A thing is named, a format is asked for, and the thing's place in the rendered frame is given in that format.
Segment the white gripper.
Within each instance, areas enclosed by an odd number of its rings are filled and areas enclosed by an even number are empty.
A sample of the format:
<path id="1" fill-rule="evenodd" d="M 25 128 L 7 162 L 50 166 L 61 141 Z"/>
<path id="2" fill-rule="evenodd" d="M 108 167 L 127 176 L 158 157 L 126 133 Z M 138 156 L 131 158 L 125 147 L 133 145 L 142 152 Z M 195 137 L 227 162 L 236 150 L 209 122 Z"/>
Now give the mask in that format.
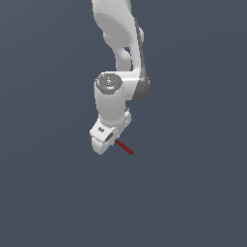
<path id="1" fill-rule="evenodd" d="M 115 139 L 121 136 L 130 122 L 131 114 L 128 107 L 125 108 L 124 119 L 117 125 L 107 126 L 97 119 L 90 130 L 93 150 L 97 154 L 103 154 L 110 146 L 114 145 Z"/>

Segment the small dark red stick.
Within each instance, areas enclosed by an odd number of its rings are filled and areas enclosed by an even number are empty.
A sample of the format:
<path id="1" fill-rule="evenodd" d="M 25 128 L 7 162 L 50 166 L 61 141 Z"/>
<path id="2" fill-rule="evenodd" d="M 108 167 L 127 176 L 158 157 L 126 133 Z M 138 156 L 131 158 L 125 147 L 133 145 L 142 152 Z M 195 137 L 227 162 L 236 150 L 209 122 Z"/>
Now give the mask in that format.
<path id="1" fill-rule="evenodd" d="M 118 145 L 119 145 L 119 147 L 121 147 L 123 150 L 125 150 L 126 152 L 128 152 L 129 154 L 133 154 L 133 151 L 129 148 L 129 147 L 127 147 L 126 145 L 124 145 L 122 142 L 120 142 L 119 140 L 117 140 L 116 139 L 116 141 L 115 141 Z"/>

